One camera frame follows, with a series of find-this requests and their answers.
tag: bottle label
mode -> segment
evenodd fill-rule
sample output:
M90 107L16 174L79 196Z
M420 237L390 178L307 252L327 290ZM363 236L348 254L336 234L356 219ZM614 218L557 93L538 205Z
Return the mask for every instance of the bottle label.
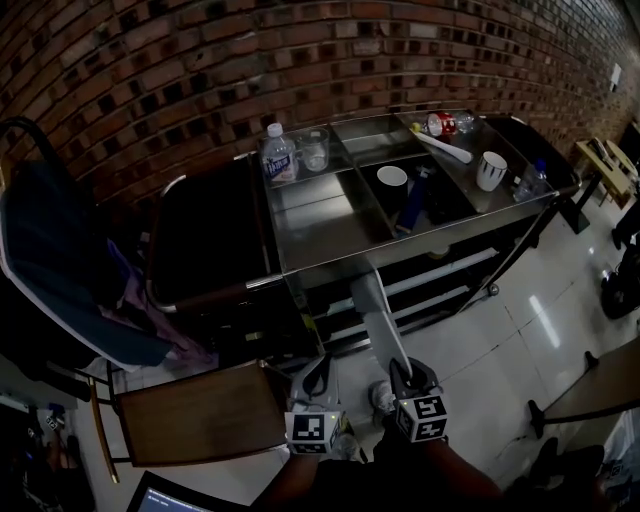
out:
M291 166L292 154L283 156L282 158L265 158L264 166L269 178L273 179L278 174L281 174L289 169Z

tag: water bottle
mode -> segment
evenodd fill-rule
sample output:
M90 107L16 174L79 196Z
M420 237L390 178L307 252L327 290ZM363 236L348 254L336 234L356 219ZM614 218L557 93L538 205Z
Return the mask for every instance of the water bottle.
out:
M513 193L516 202L526 201L545 192L545 180L547 179L547 163L538 158L534 169L530 167L525 171L518 187Z
M271 181L294 181L298 175L296 145L282 133L282 125L267 127L269 138L262 148L262 166Z

